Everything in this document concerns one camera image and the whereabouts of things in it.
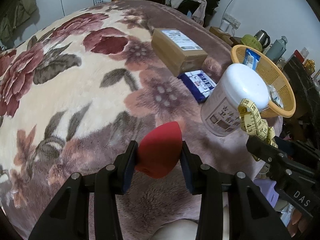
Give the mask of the gloved hand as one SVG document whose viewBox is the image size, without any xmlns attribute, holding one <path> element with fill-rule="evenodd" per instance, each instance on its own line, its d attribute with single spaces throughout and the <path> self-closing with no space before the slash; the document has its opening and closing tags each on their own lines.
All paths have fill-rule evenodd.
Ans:
<svg viewBox="0 0 320 240">
<path fill-rule="evenodd" d="M 195 240 L 196 234 L 197 223 L 187 219 L 179 219 L 161 226 L 150 239 Z"/>
</svg>

